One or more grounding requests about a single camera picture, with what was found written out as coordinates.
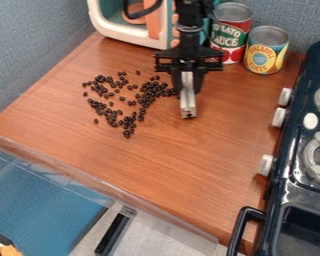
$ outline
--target white knob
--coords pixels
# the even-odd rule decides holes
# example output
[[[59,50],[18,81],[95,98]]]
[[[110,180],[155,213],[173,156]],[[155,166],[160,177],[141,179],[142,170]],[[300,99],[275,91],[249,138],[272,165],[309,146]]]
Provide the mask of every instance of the white knob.
[[[314,113],[308,113],[304,117],[303,125],[307,130],[313,130],[318,125],[318,117]]]
[[[277,108],[274,114],[272,125],[281,128],[285,120],[287,110],[284,108]]]
[[[263,155],[260,166],[259,173],[265,177],[269,175],[270,169],[272,168],[274,157],[271,155]]]
[[[291,99],[292,89],[283,88],[279,97],[279,105],[286,107]]]

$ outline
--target stove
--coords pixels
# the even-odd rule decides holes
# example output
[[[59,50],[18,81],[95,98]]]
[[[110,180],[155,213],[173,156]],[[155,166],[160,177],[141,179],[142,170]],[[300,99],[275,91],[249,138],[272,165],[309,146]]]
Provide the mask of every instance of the stove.
[[[284,88],[273,126],[277,152],[264,155],[266,211],[241,209],[228,256],[237,255],[249,221],[260,224],[252,255],[320,256],[320,42],[306,54],[294,89]]]

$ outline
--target tomato sauce can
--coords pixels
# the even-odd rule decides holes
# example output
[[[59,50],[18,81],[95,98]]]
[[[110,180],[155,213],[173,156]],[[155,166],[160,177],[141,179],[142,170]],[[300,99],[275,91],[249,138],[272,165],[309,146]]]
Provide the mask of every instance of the tomato sauce can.
[[[214,15],[218,22],[212,24],[211,47],[223,50],[223,63],[240,62],[252,24],[252,11],[244,4],[230,2],[218,5]]]
[[[249,33],[244,65],[254,73],[274,74],[283,66],[289,36],[281,28],[261,26]]]

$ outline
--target gray wall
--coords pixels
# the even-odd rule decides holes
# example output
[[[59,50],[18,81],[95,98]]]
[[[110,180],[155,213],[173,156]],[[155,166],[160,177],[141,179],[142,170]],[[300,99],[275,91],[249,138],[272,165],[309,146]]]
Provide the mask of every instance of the gray wall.
[[[291,38],[291,50],[305,52],[320,40],[320,0],[236,0],[254,12],[254,26],[274,25]]]
[[[92,32],[85,0],[0,0],[0,111]]]

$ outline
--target robotic arm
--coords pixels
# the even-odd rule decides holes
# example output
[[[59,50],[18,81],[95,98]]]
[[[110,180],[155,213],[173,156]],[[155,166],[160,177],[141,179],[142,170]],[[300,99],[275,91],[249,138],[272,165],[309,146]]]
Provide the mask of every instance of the robotic arm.
[[[155,11],[161,3],[162,0],[157,0],[146,10],[129,14],[128,0],[124,0],[124,11],[128,18],[138,18]],[[155,71],[172,75],[173,86],[180,93],[181,115],[183,118],[192,118],[197,115],[195,95],[202,88],[204,75],[208,71],[223,69],[223,53],[200,45],[203,19],[214,19],[212,0],[175,0],[175,5],[179,15],[176,29],[180,32],[180,43],[174,48],[155,53]],[[205,61],[212,57],[219,61]],[[171,62],[161,63],[164,59],[170,59]]]

